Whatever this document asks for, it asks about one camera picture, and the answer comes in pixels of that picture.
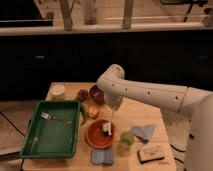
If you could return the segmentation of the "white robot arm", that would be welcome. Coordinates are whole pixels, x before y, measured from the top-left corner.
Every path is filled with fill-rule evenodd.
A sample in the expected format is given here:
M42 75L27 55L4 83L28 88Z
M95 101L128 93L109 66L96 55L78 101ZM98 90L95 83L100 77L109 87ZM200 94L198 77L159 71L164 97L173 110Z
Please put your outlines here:
M203 89L129 81L124 69L110 65L97 79L106 102L118 110L122 98L130 98L154 107L186 115L190 120L184 158L184 171L213 171L213 91Z

